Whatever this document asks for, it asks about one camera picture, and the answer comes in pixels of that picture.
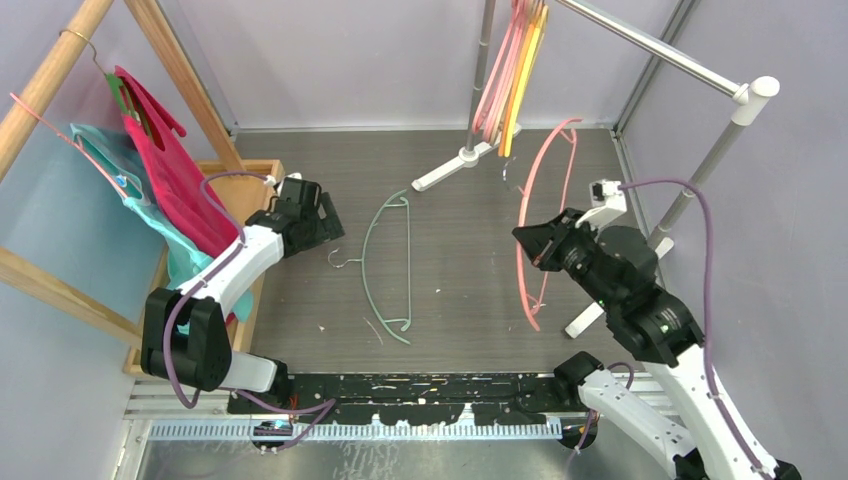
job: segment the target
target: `clothing rack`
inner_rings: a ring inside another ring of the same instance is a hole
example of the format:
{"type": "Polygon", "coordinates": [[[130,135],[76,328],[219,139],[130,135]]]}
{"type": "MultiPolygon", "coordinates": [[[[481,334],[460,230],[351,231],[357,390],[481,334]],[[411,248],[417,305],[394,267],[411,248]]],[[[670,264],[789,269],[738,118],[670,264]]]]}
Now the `clothing rack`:
{"type": "MultiPolygon", "coordinates": [[[[60,33],[20,95],[21,100],[36,113],[43,115],[47,110],[87,46],[85,38],[92,37],[112,3],[113,0],[84,0],[66,30],[60,33]]],[[[125,3],[218,156],[217,160],[198,162],[204,174],[249,170],[281,178],[283,169],[279,160],[242,160],[236,152],[156,0],[125,0],[125,3]]],[[[17,159],[37,123],[37,119],[18,104],[12,105],[0,123],[0,181],[17,159]]],[[[264,208],[270,196],[270,191],[261,182],[251,179],[222,178],[212,186],[221,202],[238,221],[244,221],[257,209],[264,208]]],[[[164,257],[163,254],[152,287],[162,285],[167,280],[164,257]]],[[[98,300],[3,247],[0,247],[0,280],[126,342],[132,349],[125,370],[140,373],[134,361],[138,357],[137,349],[141,347],[140,322],[137,324],[124,318],[98,300]]],[[[250,348],[262,280],[260,277],[252,287],[255,301],[250,318],[245,323],[233,322],[230,329],[230,338],[236,350],[250,348]]]]}

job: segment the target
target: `wooden beam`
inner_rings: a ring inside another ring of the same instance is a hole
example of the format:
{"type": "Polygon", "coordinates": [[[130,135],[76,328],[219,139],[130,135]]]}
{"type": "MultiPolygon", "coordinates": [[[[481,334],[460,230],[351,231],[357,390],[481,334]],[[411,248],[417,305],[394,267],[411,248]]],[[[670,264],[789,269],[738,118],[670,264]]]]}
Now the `wooden beam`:
{"type": "Polygon", "coordinates": [[[2,247],[0,280],[119,340],[141,347],[141,332],[134,323],[2,247]]]}
{"type": "MultiPolygon", "coordinates": [[[[68,23],[67,29],[91,38],[112,5],[112,1],[85,0],[68,23]]],[[[44,34],[52,35],[53,32],[44,32],[44,34]]],[[[87,45],[85,40],[72,33],[56,32],[56,34],[58,35],[56,43],[20,94],[20,99],[39,115],[43,115],[47,110],[47,106],[56,96],[62,82],[65,81],[87,45]]],[[[17,103],[12,104],[3,123],[0,123],[0,181],[15,162],[37,123],[38,120],[27,113],[23,107],[17,103]]]]}
{"type": "Polygon", "coordinates": [[[218,112],[206,95],[206,90],[180,47],[177,37],[156,0],[125,0],[177,90],[197,119],[203,133],[227,170],[244,170],[233,142],[221,123],[218,112]]]}

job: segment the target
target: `wooden frame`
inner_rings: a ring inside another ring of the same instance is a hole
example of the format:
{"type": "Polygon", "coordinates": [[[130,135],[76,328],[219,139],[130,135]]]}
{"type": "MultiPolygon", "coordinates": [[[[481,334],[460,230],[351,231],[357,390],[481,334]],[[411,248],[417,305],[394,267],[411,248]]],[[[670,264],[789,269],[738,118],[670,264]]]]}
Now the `wooden frame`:
{"type": "MultiPolygon", "coordinates": [[[[201,170],[206,174],[224,170],[251,170],[281,178],[283,169],[278,160],[243,161],[239,157],[156,0],[125,2],[218,155],[217,160],[199,162],[201,170]]],[[[91,38],[112,3],[113,0],[84,0],[68,23],[67,29],[91,38]]],[[[60,34],[21,93],[21,100],[39,115],[43,114],[85,47],[85,41],[79,36],[67,32],[60,34]]],[[[12,105],[0,123],[0,181],[17,159],[37,123],[38,121],[18,104],[12,105]]],[[[263,208],[270,194],[260,182],[246,178],[224,178],[216,180],[212,186],[227,210],[239,221],[244,221],[248,215],[263,208]]],[[[166,275],[164,261],[160,261],[154,286],[161,285],[166,275]]],[[[129,361],[137,357],[137,349],[141,347],[140,324],[136,325],[94,298],[2,247],[0,280],[128,343],[131,350],[125,371],[141,373],[137,362],[129,361]]],[[[230,333],[234,348],[241,351],[250,348],[262,281],[263,277],[260,277],[252,287],[255,304],[250,320],[237,324],[230,333]]]]}

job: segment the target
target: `wooden tray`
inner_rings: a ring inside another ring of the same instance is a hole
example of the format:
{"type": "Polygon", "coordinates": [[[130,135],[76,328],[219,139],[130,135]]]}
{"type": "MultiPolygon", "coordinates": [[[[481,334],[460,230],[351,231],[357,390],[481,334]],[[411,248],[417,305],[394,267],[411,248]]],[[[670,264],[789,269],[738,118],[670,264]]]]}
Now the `wooden tray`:
{"type": "MultiPolygon", "coordinates": [[[[243,162],[245,168],[251,172],[273,175],[277,179],[281,179],[284,175],[283,166],[279,160],[243,160],[243,162]]],[[[197,162],[197,165],[205,175],[224,171],[224,167],[215,161],[200,160],[197,162]]],[[[221,199],[221,202],[224,203],[227,210],[239,222],[244,222],[256,210],[266,208],[272,193],[271,189],[263,185],[261,181],[249,177],[219,178],[211,184],[215,193],[221,199]]],[[[167,249],[159,259],[159,266],[156,269],[150,290],[168,283],[168,273],[165,268],[166,253],[167,249]]],[[[250,312],[247,321],[232,322],[227,327],[233,350],[239,352],[250,350],[250,343],[253,340],[253,329],[256,326],[256,313],[259,311],[259,297],[262,294],[262,282],[264,280],[265,274],[262,274],[256,279],[253,286],[250,287],[250,290],[253,292],[253,310],[250,312]]],[[[139,327],[142,326],[143,322],[144,312],[142,312],[139,319],[139,327]]],[[[148,377],[148,375],[141,371],[141,351],[139,349],[130,348],[127,361],[124,363],[124,373],[138,377],[148,377]]]]}

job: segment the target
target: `robotic arm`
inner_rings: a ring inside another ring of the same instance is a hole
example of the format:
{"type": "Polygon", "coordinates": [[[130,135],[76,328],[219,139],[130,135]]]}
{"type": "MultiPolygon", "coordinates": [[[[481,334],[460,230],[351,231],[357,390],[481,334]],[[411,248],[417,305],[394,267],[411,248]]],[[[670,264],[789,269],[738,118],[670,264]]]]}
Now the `robotic arm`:
{"type": "Polygon", "coordinates": [[[233,388],[267,392],[278,404],[288,401],[286,364],[232,351],[224,319],[265,270],[284,258],[343,236],[344,229],[330,194],[322,192],[317,183],[292,175],[275,191],[268,209],[247,219],[243,239],[236,239],[206,269],[177,289],[158,288],[148,296],[141,348],[144,373],[168,378],[163,349],[166,320],[186,292],[200,283],[177,316],[177,325],[190,324],[188,335],[176,328],[171,335],[171,358],[179,383],[203,391],[233,388]]]}
{"type": "Polygon", "coordinates": [[[748,460],[710,395],[704,335],[686,305],[656,284],[657,254],[642,234],[623,226],[600,230],[626,210],[618,186],[596,182],[588,212],[566,208],[550,222],[512,233],[535,267],[565,270],[604,309],[613,337],[662,385],[688,430],[630,395],[584,352],[554,371],[560,389],[621,426],[671,478],[800,479],[794,466],[775,460],[757,441],[716,378],[730,417],[763,471],[748,460]]]}

